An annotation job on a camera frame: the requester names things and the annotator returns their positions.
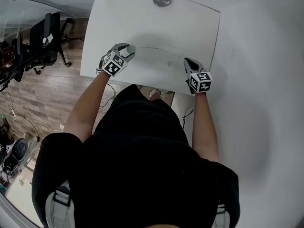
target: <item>fiducial marker cube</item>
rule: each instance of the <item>fiducial marker cube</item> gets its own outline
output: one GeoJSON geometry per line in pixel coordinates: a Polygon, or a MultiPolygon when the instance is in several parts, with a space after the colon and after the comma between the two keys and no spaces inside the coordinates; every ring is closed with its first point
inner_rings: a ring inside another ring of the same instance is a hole
{"type": "Polygon", "coordinates": [[[196,93],[202,93],[210,90],[212,77],[210,72],[190,74],[189,86],[196,93]]]}
{"type": "Polygon", "coordinates": [[[105,59],[102,69],[111,76],[116,76],[119,74],[128,63],[115,52],[111,52],[105,59]]]}

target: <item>forearm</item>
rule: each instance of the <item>forearm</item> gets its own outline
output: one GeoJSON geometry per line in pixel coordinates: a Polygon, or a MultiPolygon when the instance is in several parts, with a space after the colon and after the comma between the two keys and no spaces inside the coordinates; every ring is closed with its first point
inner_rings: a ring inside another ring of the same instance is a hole
{"type": "Polygon", "coordinates": [[[63,132],[74,134],[82,142],[92,135],[100,102],[109,79],[110,75],[105,72],[101,72],[94,79],[69,114],[63,132]]]}
{"type": "Polygon", "coordinates": [[[195,95],[192,147],[200,157],[219,162],[217,135],[205,94],[195,95]]]}

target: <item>person's right arm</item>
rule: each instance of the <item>person's right arm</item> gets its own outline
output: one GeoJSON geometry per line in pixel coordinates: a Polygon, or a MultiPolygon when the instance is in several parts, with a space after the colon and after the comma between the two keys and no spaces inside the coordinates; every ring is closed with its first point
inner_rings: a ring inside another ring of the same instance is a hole
{"type": "Polygon", "coordinates": [[[218,141],[205,94],[195,94],[192,148],[201,158],[219,162],[218,141]]]}

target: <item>black shirt sleeve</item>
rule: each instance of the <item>black shirt sleeve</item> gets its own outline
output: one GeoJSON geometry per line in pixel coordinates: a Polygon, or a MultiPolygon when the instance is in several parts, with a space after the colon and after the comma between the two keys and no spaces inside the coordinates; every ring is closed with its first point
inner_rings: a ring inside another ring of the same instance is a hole
{"type": "Polygon", "coordinates": [[[48,195],[75,169],[77,153],[82,146],[82,142],[70,133],[50,134],[41,143],[33,174],[32,201],[44,226],[47,226],[45,204],[48,195]]]}

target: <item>person's left arm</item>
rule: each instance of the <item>person's left arm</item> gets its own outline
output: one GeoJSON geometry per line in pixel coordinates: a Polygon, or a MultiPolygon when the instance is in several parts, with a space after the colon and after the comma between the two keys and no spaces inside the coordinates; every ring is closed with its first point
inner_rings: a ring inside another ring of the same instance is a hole
{"type": "Polygon", "coordinates": [[[84,142],[92,135],[100,102],[109,79],[109,74],[100,72],[90,86],[83,92],[67,118],[63,129],[64,133],[75,135],[81,142],[84,142]]]}

